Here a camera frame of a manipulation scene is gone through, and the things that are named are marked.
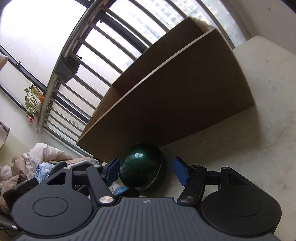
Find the dark green round ball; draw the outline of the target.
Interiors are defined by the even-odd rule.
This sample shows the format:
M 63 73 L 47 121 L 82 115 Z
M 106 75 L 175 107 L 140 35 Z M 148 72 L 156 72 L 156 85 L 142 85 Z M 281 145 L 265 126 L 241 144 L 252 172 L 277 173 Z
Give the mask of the dark green round ball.
M 125 187 L 143 193 L 157 188 L 165 178 L 166 170 L 167 162 L 159 148 L 136 145 L 126 152 L 119 177 Z

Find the blue white plastic packet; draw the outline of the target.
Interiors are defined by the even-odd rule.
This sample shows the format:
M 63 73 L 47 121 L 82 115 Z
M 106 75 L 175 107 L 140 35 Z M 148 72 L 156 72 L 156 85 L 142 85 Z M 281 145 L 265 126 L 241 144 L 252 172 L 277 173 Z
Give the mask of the blue white plastic packet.
M 111 191 L 112 195 L 114 197 L 121 196 L 124 192 L 128 190 L 127 187 L 125 187 L 121 182 L 113 182 L 112 185 L 109 187 L 109 190 Z

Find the black folded wheelchair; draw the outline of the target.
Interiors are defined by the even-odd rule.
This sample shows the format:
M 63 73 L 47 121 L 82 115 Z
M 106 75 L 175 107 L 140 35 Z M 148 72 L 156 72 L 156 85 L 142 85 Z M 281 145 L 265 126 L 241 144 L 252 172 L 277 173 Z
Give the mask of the black folded wheelchair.
M 102 164 L 103 162 L 97 159 L 86 160 L 86 158 L 83 158 L 82 161 L 72 163 L 72 164 L 67 164 L 66 161 L 63 160 L 54 165 L 54 167 L 51 169 L 49 176 L 52 176 L 53 174 L 55 174 L 56 172 L 58 172 L 63 168 L 67 169 L 71 167 L 73 171 L 85 171 L 86 168 L 90 166 L 94 166 L 94 165 L 102 166 Z M 77 184 L 72 184 L 72 188 L 75 191 L 87 196 L 88 199 L 91 199 L 88 187 L 86 185 L 82 185 L 82 181 L 79 181 Z

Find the pile of clothes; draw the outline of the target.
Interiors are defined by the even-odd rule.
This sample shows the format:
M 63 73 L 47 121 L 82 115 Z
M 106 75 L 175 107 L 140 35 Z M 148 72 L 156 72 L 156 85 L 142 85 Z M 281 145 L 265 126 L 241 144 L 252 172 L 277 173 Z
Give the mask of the pile of clothes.
M 37 143 L 30 151 L 17 156 L 11 166 L 1 167 L 1 212 L 10 214 L 4 193 L 17 185 L 20 176 L 27 180 L 34 177 L 35 170 L 41 163 L 71 159 L 72 157 L 64 151 L 44 143 Z

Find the brown cardboard box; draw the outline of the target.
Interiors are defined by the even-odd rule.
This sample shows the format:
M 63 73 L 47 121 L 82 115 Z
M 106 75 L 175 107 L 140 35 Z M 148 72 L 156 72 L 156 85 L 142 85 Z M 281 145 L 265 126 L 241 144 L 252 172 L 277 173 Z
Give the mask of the brown cardboard box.
M 115 80 L 77 145 L 108 162 L 138 144 L 165 146 L 253 105 L 221 34 L 188 17 Z

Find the potted green plant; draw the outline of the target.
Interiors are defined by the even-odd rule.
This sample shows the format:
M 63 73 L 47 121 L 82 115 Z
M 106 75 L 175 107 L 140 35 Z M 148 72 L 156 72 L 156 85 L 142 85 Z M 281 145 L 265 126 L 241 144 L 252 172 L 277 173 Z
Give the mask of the potted green plant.
M 43 104 L 45 96 L 41 90 L 35 85 L 31 84 L 30 87 L 24 89 L 25 92 L 25 108 L 26 113 L 35 115 L 38 107 Z

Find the dark cloth on railing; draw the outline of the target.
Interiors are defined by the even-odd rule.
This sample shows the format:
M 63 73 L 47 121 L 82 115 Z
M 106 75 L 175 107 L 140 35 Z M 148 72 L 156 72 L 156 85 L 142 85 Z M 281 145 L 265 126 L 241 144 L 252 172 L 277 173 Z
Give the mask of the dark cloth on railing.
M 54 73 L 62 80 L 63 83 L 69 82 L 77 73 L 80 63 L 70 57 L 68 59 L 59 57 L 54 69 Z

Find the metal window railing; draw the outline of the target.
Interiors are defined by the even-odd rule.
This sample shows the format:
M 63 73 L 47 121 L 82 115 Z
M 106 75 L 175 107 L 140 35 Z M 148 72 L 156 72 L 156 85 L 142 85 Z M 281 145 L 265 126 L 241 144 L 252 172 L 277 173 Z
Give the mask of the metal window railing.
M 191 16 L 218 29 L 236 48 L 250 38 L 227 1 L 84 1 L 83 14 L 60 56 L 79 63 L 63 83 L 49 80 L 38 130 L 54 136 L 80 156 L 77 146 L 95 109 L 114 81 L 169 30 Z

